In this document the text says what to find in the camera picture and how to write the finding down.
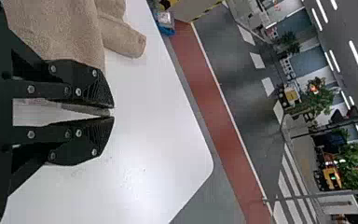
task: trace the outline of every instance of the screw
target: screw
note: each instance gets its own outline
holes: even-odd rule
[[[54,161],[56,159],[56,154],[55,152],[51,152],[50,155],[48,156],[48,158],[51,160],[51,161]]]
[[[75,133],[76,137],[81,137],[82,134],[83,134],[83,132],[80,129],[76,130],[76,133]]]
[[[34,139],[34,136],[35,136],[34,131],[29,131],[27,136],[29,139]]]
[[[72,136],[72,134],[71,134],[71,131],[66,131],[65,132],[65,138],[70,138]]]
[[[34,86],[28,86],[27,91],[30,94],[34,93]]]
[[[71,94],[71,88],[65,87],[65,88],[63,89],[63,93],[64,93],[65,95]]]
[[[77,95],[77,96],[81,96],[81,89],[80,89],[80,88],[77,88],[77,89],[76,89],[76,95]]]
[[[98,150],[97,148],[94,148],[92,151],[91,151],[91,155],[92,156],[96,156],[98,154]]]
[[[56,73],[57,72],[57,67],[55,65],[51,65],[50,66],[50,72]]]

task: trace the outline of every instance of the yellow object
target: yellow object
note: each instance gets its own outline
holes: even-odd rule
[[[336,167],[324,169],[324,179],[330,189],[342,189],[341,178]]]
[[[287,91],[284,94],[286,94],[286,99],[288,101],[298,100],[298,94],[297,94],[296,90]]]

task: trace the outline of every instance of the gray floor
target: gray floor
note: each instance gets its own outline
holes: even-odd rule
[[[195,21],[195,26],[267,197],[282,196],[278,185],[280,172],[288,179],[282,168],[285,142],[272,109],[277,99],[267,97],[261,82],[269,77],[275,85],[282,83],[283,72],[276,54],[257,38],[255,46],[243,41],[231,13],[223,6]],[[265,69],[255,68],[250,52],[261,55]],[[294,186],[288,190],[294,195]],[[304,214],[310,213],[310,207],[306,205],[307,211],[301,211],[298,201],[295,204],[299,218],[307,223]],[[296,223],[287,203],[282,203],[282,209],[287,221]]]
[[[194,96],[191,93],[191,89],[188,86],[182,68],[177,61],[171,42],[167,37],[163,36],[163,39],[213,157],[213,172],[211,176],[197,191],[193,198],[191,198],[190,202],[173,219],[172,223],[243,224],[245,223],[245,218],[240,205],[228,182],[226,172],[224,171],[217,151],[214,148],[212,138],[206,128],[205,121],[200,113]]]
[[[282,70],[270,46],[254,38],[256,46],[244,42],[239,28],[227,8],[220,6],[195,22],[203,47],[211,62],[223,94],[247,146],[251,160],[268,198],[282,196],[278,178],[282,171],[284,140],[280,124],[273,112],[276,99],[267,97],[261,80],[270,77],[274,84],[282,83]],[[193,107],[199,125],[211,150],[214,170],[211,177],[197,191],[172,223],[245,223],[246,217],[240,209],[230,186],[213,141],[206,128],[197,103],[192,96],[183,71],[177,62],[171,43],[164,38],[172,56],[179,78]],[[261,55],[265,69],[255,69],[249,52]],[[287,173],[282,172],[287,180]],[[288,189],[294,194],[293,186]],[[301,210],[296,201],[296,208]],[[295,223],[287,203],[282,203],[288,223]],[[300,212],[304,223],[305,217]]]

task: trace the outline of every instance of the white table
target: white table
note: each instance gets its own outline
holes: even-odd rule
[[[42,167],[9,197],[2,223],[168,223],[211,174],[211,154],[146,1],[127,7],[126,21],[147,47],[138,60],[106,51],[117,121],[103,155]],[[41,106],[15,106],[15,114],[17,125],[89,117]]]

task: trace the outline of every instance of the green plant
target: green plant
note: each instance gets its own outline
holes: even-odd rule
[[[301,94],[302,103],[287,110],[287,113],[294,115],[302,112],[310,112],[313,117],[319,116],[322,112],[325,115],[331,113],[334,94],[325,87],[324,78],[316,77],[309,81],[307,91]]]
[[[342,146],[337,156],[339,160],[345,160],[338,164],[342,180],[342,188],[358,189],[358,143]]]
[[[358,189],[358,169],[353,169],[351,167],[343,169],[342,167],[339,167],[339,172],[341,173],[342,188]],[[358,202],[358,194],[355,195],[355,198]]]
[[[331,132],[341,135],[345,139],[345,141],[348,141],[348,139],[350,138],[350,133],[348,132],[347,129],[337,128],[337,129],[334,129]]]
[[[342,169],[354,169],[358,167],[358,143],[350,143],[339,148],[338,158],[345,160]]]
[[[298,43],[295,33],[291,31],[277,39],[275,44],[282,48],[278,55],[280,59],[287,57],[288,54],[298,54],[300,52],[300,44]]]
[[[277,45],[291,45],[293,43],[297,42],[297,38],[295,33],[292,31],[284,33],[280,38],[278,38],[275,41],[275,44]]]

